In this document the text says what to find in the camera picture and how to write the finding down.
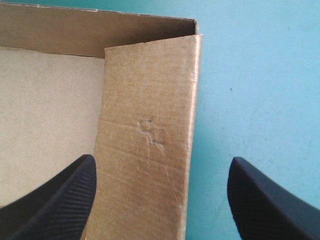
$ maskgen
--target cardboard box wall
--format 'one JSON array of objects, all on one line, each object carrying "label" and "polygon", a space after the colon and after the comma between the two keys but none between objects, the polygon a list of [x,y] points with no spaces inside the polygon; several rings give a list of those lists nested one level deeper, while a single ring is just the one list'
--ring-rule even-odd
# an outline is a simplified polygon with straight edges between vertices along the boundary
[{"label": "cardboard box wall", "polygon": [[0,205],[89,153],[88,240],[184,239],[201,43],[192,19],[0,2]]}]

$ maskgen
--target textured black plastic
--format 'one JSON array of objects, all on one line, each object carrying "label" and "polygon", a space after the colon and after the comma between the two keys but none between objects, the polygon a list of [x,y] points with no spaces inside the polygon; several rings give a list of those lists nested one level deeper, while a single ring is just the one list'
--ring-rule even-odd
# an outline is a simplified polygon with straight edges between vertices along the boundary
[{"label": "textured black plastic", "polygon": [[0,209],[0,240],[79,240],[95,199],[96,162],[83,155]]},{"label": "textured black plastic", "polygon": [[232,161],[227,194],[243,240],[320,240],[320,211],[241,157]]}]

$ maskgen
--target brown cardboard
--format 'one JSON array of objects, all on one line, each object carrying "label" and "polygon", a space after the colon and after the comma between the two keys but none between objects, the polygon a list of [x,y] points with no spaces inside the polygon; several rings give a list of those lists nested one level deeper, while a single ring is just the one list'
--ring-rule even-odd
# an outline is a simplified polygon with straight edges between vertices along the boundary
[{"label": "brown cardboard", "polygon": [[201,36],[105,49],[88,239],[185,238]]},{"label": "brown cardboard", "polygon": [[0,2],[0,46],[104,58],[106,47],[194,35],[193,19]]},{"label": "brown cardboard", "polygon": [[0,48],[0,204],[92,154],[104,60]]},{"label": "brown cardboard", "polygon": [[183,240],[196,33],[193,19],[0,2],[0,205],[94,151],[82,239]]}]

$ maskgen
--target cardboard edge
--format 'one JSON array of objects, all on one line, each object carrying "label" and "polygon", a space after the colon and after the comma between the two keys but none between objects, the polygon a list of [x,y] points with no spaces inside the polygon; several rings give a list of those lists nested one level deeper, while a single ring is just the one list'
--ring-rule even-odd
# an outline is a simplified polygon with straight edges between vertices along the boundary
[{"label": "cardboard edge", "polygon": [[189,180],[190,180],[190,169],[191,169],[191,155],[193,151],[193,143],[194,143],[194,132],[196,126],[196,113],[197,113],[197,102],[198,102],[198,85],[200,78],[200,69],[201,69],[201,56],[202,56],[202,48],[203,48],[203,34],[195,34],[195,58],[194,58],[194,82],[196,84],[193,85],[192,90],[192,98],[191,98],[191,106],[193,108],[190,112],[190,122],[188,127],[188,149],[189,153],[186,159],[186,171],[185,171],[185,195],[183,199],[183,211],[181,214],[180,220],[180,229],[179,236],[177,236],[178,240],[186,239],[186,230],[187,230],[187,215],[188,215],[188,200],[189,200]]},{"label": "cardboard edge", "polygon": [[83,11],[83,12],[93,12],[93,13],[102,12],[102,13],[110,13],[110,14],[131,15],[131,16],[138,16],[138,17],[141,16],[141,17],[156,18],[156,19],[181,20],[181,21],[186,21],[186,22],[194,22],[194,25],[195,25],[194,32],[196,33],[196,31],[197,31],[197,29],[196,29],[197,21],[193,18],[188,18],[188,17],[160,16],[160,15],[141,14],[141,13],[134,13],[134,12],[103,10],[103,9],[97,9],[97,8],[81,8],[81,7],[69,7],[69,6],[57,6],[57,5],[40,5],[40,4],[31,4],[31,3],[9,2],[9,1],[2,1],[2,0],[0,0],[0,4],[37,7],[37,8],[55,8],[55,9],[62,9],[62,10]]}]

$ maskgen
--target teal surface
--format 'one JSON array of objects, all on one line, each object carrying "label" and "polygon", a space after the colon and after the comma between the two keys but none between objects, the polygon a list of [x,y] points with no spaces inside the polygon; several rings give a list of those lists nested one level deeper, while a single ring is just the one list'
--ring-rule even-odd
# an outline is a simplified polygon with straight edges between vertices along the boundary
[{"label": "teal surface", "polygon": [[242,156],[320,208],[320,2],[16,0],[198,19],[204,34],[187,240],[239,240],[226,194]]}]

